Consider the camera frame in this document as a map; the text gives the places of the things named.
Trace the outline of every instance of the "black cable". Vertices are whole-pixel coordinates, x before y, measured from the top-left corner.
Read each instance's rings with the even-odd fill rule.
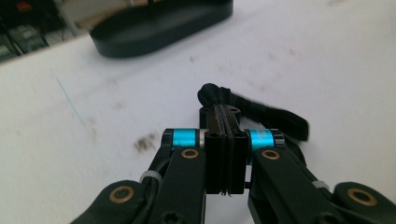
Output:
[[[155,172],[164,177],[169,162],[170,159],[161,161],[160,164],[155,168]],[[146,205],[140,210],[139,215],[137,215],[132,224],[142,224],[148,221],[149,214],[151,213],[155,199],[157,198],[161,183],[154,177],[146,176],[142,180],[142,185],[146,190]]]

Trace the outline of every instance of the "dirt stain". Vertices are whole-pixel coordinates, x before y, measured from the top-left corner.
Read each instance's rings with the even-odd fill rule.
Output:
[[[157,148],[156,143],[159,141],[158,134],[156,133],[149,133],[146,136],[143,136],[134,142],[134,148],[139,153],[144,153],[149,150],[156,150]]]
[[[345,3],[346,1],[347,1],[347,0],[330,0],[330,1],[327,3],[327,5],[328,5],[329,7],[338,6],[338,5],[342,4],[342,3]]]
[[[124,104],[121,103],[121,102],[118,102],[118,103],[116,103],[116,104],[113,105],[113,110],[120,111],[120,110],[122,110],[123,108],[124,108]]]

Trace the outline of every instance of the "white surface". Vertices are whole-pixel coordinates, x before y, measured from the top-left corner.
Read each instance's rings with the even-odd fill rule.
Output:
[[[233,16],[137,59],[84,36],[0,65],[0,223],[68,223],[108,184],[138,180],[165,128],[195,128],[206,82],[310,122],[308,168],[396,203],[396,2],[235,1]],[[153,147],[134,143],[155,134]],[[206,223],[252,223],[208,196]]]

